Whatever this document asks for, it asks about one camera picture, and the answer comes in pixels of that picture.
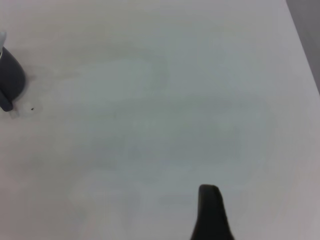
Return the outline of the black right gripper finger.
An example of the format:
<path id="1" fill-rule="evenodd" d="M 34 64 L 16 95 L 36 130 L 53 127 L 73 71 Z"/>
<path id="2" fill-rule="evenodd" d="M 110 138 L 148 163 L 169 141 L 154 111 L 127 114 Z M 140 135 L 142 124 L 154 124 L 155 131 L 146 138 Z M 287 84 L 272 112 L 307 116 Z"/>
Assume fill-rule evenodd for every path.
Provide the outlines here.
<path id="1" fill-rule="evenodd" d="M 222 194 L 215 185 L 202 184 L 198 190 L 197 219 L 192 240 L 234 240 Z"/>

